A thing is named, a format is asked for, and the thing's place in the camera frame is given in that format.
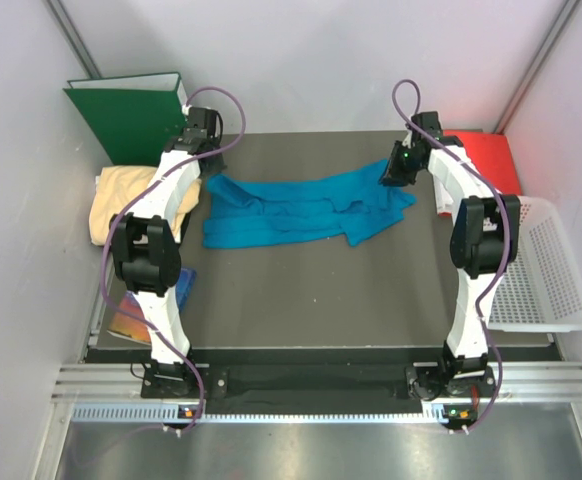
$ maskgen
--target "purple cable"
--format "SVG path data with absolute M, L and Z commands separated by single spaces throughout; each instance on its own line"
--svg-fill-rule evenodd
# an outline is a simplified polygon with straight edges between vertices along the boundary
M 480 326 L 482 327 L 484 337 L 486 339 L 487 345 L 489 345 L 491 347 L 491 349 L 493 350 L 493 354 L 495 355 L 496 362 L 498 364 L 498 381 L 496 382 L 495 390 L 493 391 L 493 395 L 491 396 L 489 403 L 487 404 L 484 411 L 482 412 L 482 415 L 480 415 L 478 417 L 478 419 L 475 421 L 475 423 L 473 425 L 471 425 L 470 427 L 467 428 L 466 431 L 468 433 L 468 432 L 473 431 L 475 428 L 477 428 L 478 425 L 480 425 L 482 423 L 484 418 L 486 418 L 487 415 L 489 415 L 489 413 L 491 412 L 491 410 L 493 408 L 493 405 L 495 404 L 496 398 L 498 398 L 498 395 L 500 394 L 500 387 L 502 387 L 502 372 L 503 372 L 502 356 L 500 355 L 500 351 L 498 350 L 498 347 L 496 346 L 495 342 L 493 341 L 493 337 L 491 336 L 491 332 L 489 332 L 489 328 L 487 327 L 487 324 L 485 323 L 484 314 L 482 312 L 482 307 L 480 306 L 480 304 L 481 304 L 482 300 L 484 299 L 484 297 L 486 297 L 489 294 L 489 292 L 491 290 L 493 290 L 493 287 L 495 287 L 495 285 L 498 283 L 500 278 L 502 278 L 502 275 L 504 275 L 504 272 L 507 268 L 507 261 L 509 259 L 509 251 L 510 251 L 510 247 L 511 247 L 511 245 L 510 245 L 511 224 L 509 223 L 509 216 L 508 216 L 507 210 L 504 206 L 504 202 L 502 201 L 502 198 L 500 197 L 500 193 L 493 186 L 493 184 L 491 182 L 489 182 L 489 180 L 487 180 L 485 177 L 480 175 L 478 172 L 473 170 L 471 167 L 469 167 L 466 163 L 464 163 L 460 159 L 460 157 L 458 157 L 455 153 L 453 153 L 445 145 L 440 143 L 435 137 L 433 137 L 432 135 L 427 133 L 425 130 L 418 127 L 415 123 L 413 123 L 413 121 L 402 111 L 402 109 L 398 105 L 398 101 L 396 100 L 395 95 L 398 91 L 398 88 L 400 88 L 400 86 L 404 85 L 405 83 L 408 83 L 409 85 L 411 85 L 415 89 L 415 93 L 417 96 L 416 110 L 415 110 L 416 113 L 418 112 L 418 109 L 420 107 L 420 98 L 421 98 L 420 88 L 418 87 L 417 83 L 415 83 L 413 80 L 405 78 L 405 79 L 400 80 L 398 83 L 395 84 L 395 87 L 393 87 L 393 92 L 391 93 L 391 99 L 393 100 L 393 106 L 395 107 L 396 111 L 398 112 L 398 115 L 400 115 L 402 117 L 402 119 L 405 122 L 407 122 L 407 125 L 412 130 L 417 131 L 420 135 L 422 135 L 424 138 L 426 138 L 427 141 L 431 145 L 435 146 L 436 148 L 442 149 L 445 153 L 447 153 L 449 156 L 451 156 L 451 158 L 453 158 L 458 163 L 460 163 L 466 171 L 468 171 L 471 175 L 473 175 L 475 178 L 480 180 L 480 182 L 482 182 L 491 191 L 491 193 L 493 194 L 493 197 L 495 199 L 495 202 L 498 205 L 498 208 L 500 209 L 500 215 L 502 215 L 502 222 L 504 225 L 504 228 L 503 228 L 503 230 L 504 230 L 504 251 L 502 252 L 502 258 L 500 259 L 500 264 L 498 265 L 498 269 L 495 273 L 495 276 L 493 277 L 493 280 L 491 280 L 489 285 L 487 285 L 487 288 L 484 289 L 484 291 L 478 296 L 478 298 L 476 299 L 476 302 L 475 302 L 475 309 L 476 309 L 476 312 L 478 313 L 478 316 L 480 317 Z
M 185 432 L 188 432 L 189 430 L 191 430 L 193 428 L 193 426 L 196 424 L 196 422 L 202 416 L 202 407 L 203 407 L 203 403 L 204 403 L 204 383 L 202 382 L 202 377 L 200 376 L 200 372 L 198 372 L 197 368 L 195 368 L 195 365 L 193 365 L 193 363 L 185 355 L 183 355 L 182 352 L 178 351 L 178 349 L 175 348 L 175 346 L 164 337 L 162 332 L 160 332 L 152 322 L 150 322 L 144 318 L 141 318 L 137 315 L 134 315 L 131 312 L 127 312 L 127 311 L 123 310 L 111 299 L 111 297 L 109 297 L 109 292 L 107 292 L 107 285 L 106 285 L 107 284 L 107 260 L 109 257 L 109 251 L 111 250 L 111 239 L 113 238 L 113 233 L 115 232 L 118 224 L 120 223 L 120 220 L 122 220 L 122 217 L 124 217 L 124 215 L 126 215 L 127 212 L 136 203 L 138 203 L 141 199 L 143 199 L 150 192 L 155 190 L 158 187 L 158 185 L 160 185 L 164 181 L 165 178 L 167 178 L 173 172 L 182 168 L 186 164 L 194 162 L 196 160 L 202 160 L 203 158 L 211 157 L 211 156 L 217 155 L 219 153 L 226 152 L 227 150 L 235 147 L 238 144 L 238 142 L 240 142 L 240 140 L 242 140 L 242 137 L 244 136 L 244 132 L 246 130 L 247 120 L 246 120 L 246 116 L 244 114 L 244 109 L 242 108 L 242 105 L 240 104 L 238 99 L 235 98 L 233 96 L 233 94 L 231 94 L 230 92 L 224 90 L 223 88 L 219 88 L 219 87 L 202 87 L 202 88 L 197 89 L 195 92 L 193 92 L 189 96 L 189 98 L 187 99 L 186 105 L 189 106 L 189 104 L 191 103 L 191 100 L 193 100 L 193 98 L 195 98 L 196 95 L 198 95 L 201 92 L 205 92 L 205 91 L 220 92 L 220 93 L 226 95 L 227 97 L 229 97 L 233 101 L 235 106 L 238 108 L 238 111 L 240 112 L 240 119 L 242 120 L 242 126 L 240 127 L 240 133 L 231 143 L 229 143 L 228 145 L 226 145 L 224 147 L 220 147 L 220 148 L 218 148 L 216 150 L 212 150 L 210 152 L 204 152 L 204 153 L 201 153 L 199 155 L 195 155 L 191 158 L 187 158 L 186 160 L 183 160 L 182 162 L 178 163 L 177 165 L 175 165 L 171 169 L 167 170 L 161 179 L 159 179 L 158 181 L 153 183 L 145 191 L 143 191 L 137 197 L 135 197 L 133 200 L 131 200 L 120 211 L 120 213 L 118 213 L 116 215 L 116 217 L 111 222 L 111 225 L 109 226 L 109 233 L 108 233 L 107 239 L 104 243 L 104 248 L 102 250 L 102 261 L 100 264 L 100 294 L 102 295 L 102 298 L 104 299 L 104 302 L 107 304 L 107 306 L 116 312 L 119 312 L 123 315 L 131 317 L 135 320 L 138 320 L 139 322 L 146 325 L 147 328 L 150 328 L 156 334 L 156 336 L 160 339 L 160 341 L 162 341 L 162 343 L 164 343 L 169 350 L 171 350 L 175 355 L 177 355 L 182 360 L 182 362 L 187 366 L 187 368 L 189 368 L 189 370 L 191 370 L 191 372 L 193 373 L 193 376 L 196 379 L 196 382 L 198 384 L 198 388 L 200 390 L 198 408 L 196 409 L 195 414 L 194 414 L 193 418 L 191 419 L 191 422 L 182 430 L 182 433 L 185 433 Z M 129 434 L 122 437 L 121 441 L 127 439 L 128 437 L 132 436 L 135 433 L 139 433 L 141 431 L 145 431 L 145 430 L 149 430 L 149 429 L 150 428 L 148 428 L 148 427 L 146 427 L 146 428 L 141 427 L 141 428 L 138 428 L 136 430 L 133 430 Z M 116 441 L 114 444 L 107 447 L 105 449 L 104 453 L 109 451 L 111 448 L 113 448 L 118 443 L 119 442 Z M 92 459 L 89 462 L 85 462 L 83 464 L 86 466 L 89 466 L 89 465 L 93 464 L 95 461 L 97 461 L 99 458 L 101 458 L 102 455 L 103 454 L 100 454 L 95 459 Z

